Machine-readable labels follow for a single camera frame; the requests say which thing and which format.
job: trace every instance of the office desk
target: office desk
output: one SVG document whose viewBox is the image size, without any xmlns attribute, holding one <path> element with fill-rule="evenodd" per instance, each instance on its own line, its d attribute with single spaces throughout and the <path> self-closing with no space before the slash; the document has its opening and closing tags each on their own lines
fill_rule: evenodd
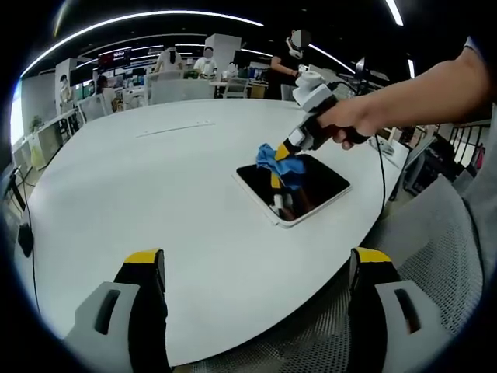
<svg viewBox="0 0 497 373">
<path fill-rule="evenodd" d="M 228 85 L 228 82 L 219 82 L 219 81 L 214 81 L 214 82 L 209 82 L 209 85 L 212 85 L 213 87 L 220 88 L 220 87 L 225 87 Z"/>
<path fill-rule="evenodd" d="M 74 113 L 76 113 L 76 109 L 71 109 L 52 120 L 46 121 L 36 132 L 27 136 L 31 151 L 33 151 L 34 148 L 37 150 L 38 156 L 36 159 L 38 163 L 34 165 L 37 170 L 41 170 L 43 167 L 47 166 L 63 145 L 58 123 L 63 119 L 69 121 L 68 118 Z M 72 136 L 71 125 L 68 123 L 68 137 L 71 138 Z"/>
<path fill-rule="evenodd" d="M 383 193 L 377 152 L 331 141 L 313 156 L 351 191 L 293 228 L 271 225 L 232 175 L 303 116 L 295 103 L 212 99 L 87 123 L 29 200 L 47 324 L 65 336 L 83 299 L 132 252 L 155 247 L 165 251 L 171 365 L 236 347 L 303 305 L 370 231 Z M 398 167 L 384 162 L 387 195 L 407 156 L 394 146 Z M 31 258 L 19 248 L 16 265 L 33 297 Z"/>
</svg>

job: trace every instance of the wall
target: wall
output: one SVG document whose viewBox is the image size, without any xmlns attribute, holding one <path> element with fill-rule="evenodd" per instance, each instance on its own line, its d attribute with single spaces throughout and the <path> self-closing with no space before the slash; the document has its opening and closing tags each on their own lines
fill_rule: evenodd
<svg viewBox="0 0 497 373">
<path fill-rule="evenodd" d="M 21 89 L 21 107 L 23 109 L 24 134 L 30 132 L 33 118 L 38 115 L 41 120 L 50 120 L 57 116 L 54 99 L 54 73 L 23 79 Z"/>
</svg>

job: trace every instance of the cable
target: cable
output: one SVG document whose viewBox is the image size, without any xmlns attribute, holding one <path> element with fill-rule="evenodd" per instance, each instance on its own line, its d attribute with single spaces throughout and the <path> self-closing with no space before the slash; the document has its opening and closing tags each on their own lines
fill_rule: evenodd
<svg viewBox="0 0 497 373">
<path fill-rule="evenodd" d="M 20 169 L 17 169 L 19 171 L 19 174 L 21 175 L 21 178 L 23 179 L 23 194 L 24 194 L 24 203 L 26 204 L 26 209 L 28 211 L 28 220 L 30 222 L 30 229 L 31 229 L 31 233 L 33 234 L 33 226 L 31 224 L 31 211 L 30 211 L 30 206 L 28 205 L 28 199 L 26 197 L 26 180 L 24 179 L 24 175 L 23 173 L 21 172 Z M 38 302 L 38 290 L 36 288 L 36 275 L 35 275 L 35 269 L 34 269 L 34 252 L 35 252 L 35 249 L 33 247 L 33 260 L 32 260 L 32 265 L 33 265 L 33 287 L 34 287 L 34 298 L 36 299 L 36 307 L 38 308 L 38 314 L 41 315 L 41 312 L 40 312 L 40 303 Z"/>
<path fill-rule="evenodd" d="M 381 155 L 380 142 L 378 141 L 377 134 L 374 134 L 374 139 L 376 140 L 376 147 L 378 149 L 378 154 L 380 155 L 381 177 L 383 179 L 383 200 L 381 202 L 381 212 L 380 212 L 380 218 L 381 218 L 381 215 L 383 214 L 383 210 L 385 207 L 385 199 L 387 196 L 387 187 L 385 186 L 385 171 L 383 168 L 383 156 Z"/>
<path fill-rule="evenodd" d="M 9 198 L 9 203 L 11 202 L 14 205 L 14 207 L 17 209 L 17 211 L 21 214 L 21 216 L 23 216 L 23 210 L 21 210 L 21 207 L 17 206 L 16 202 L 14 201 L 14 192 L 12 192 Z"/>
</svg>

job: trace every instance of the white shirt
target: white shirt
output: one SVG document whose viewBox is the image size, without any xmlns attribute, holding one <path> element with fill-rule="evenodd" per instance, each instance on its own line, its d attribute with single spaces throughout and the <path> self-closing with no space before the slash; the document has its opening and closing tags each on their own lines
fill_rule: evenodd
<svg viewBox="0 0 497 373">
<path fill-rule="evenodd" d="M 196 60 L 195 65 L 193 66 L 194 70 L 200 70 L 201 74 L 212 75 L 214 73 L 214 69 L 217 69 L 216 61 L 211 58 L 210 60 L 201 57 Z"/>
<path fill-rule="evenodd" d="M 161 54 L 158 56 L 157 60 L 157 65 L 161 64 L 161 67 L 159 68 L 158 71 L 155 72 L 167 72 L 167 71 L 178 71 L 180 70 L 179 64 L 182 64 L 181 56 L 179 55 L 178 52 L 176 52 L 176 59 L 174 61 L 174 64 L 171 63 L 169 60 L 169 51 L 163 51 Z"/>
<path fill-rule="evenodd" d="M 102 91 L 103 103 L 106 106 L 107 115 L 112 114 L 114 111 L 112 110 L 112 101 L 114 101 L 116 97 L 116 91 L 114 88 L 106 87 Z"/>
</svg>

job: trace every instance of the black shirt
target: black shirt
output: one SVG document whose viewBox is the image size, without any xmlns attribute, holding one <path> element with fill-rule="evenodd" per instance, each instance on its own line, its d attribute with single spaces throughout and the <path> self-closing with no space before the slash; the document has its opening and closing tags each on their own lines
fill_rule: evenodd
<svg viewBox="0 0 497 373">
<path fill-rule="evenodd" d="M 305 60 L 306 60 L 305 51 L 304 51 L 304 56 L 302 57 L 302 59 L 299 60 L 298 58 L 290 56 L 289 50 L 290 50 L 290 48 L 288 47 L 287 41 L 284 40 L 283 42 L 278 43 L 276 45 L 273 56 L 281 58 L 280 63 L 285 68 L 291 68 L 292 70 L 297 71 L 299 65 L 306 64 L 305 63 Z M 281 84 L 295 85 L 295 80 L 297 80 L 297 79 L 292 75 L 283 74 L 279 71 L 270 69 L 268 71 L 267 80 L 268 80 L 269 85 L 273 84 L 273 85 L 279 86 Z"/>
</svg>

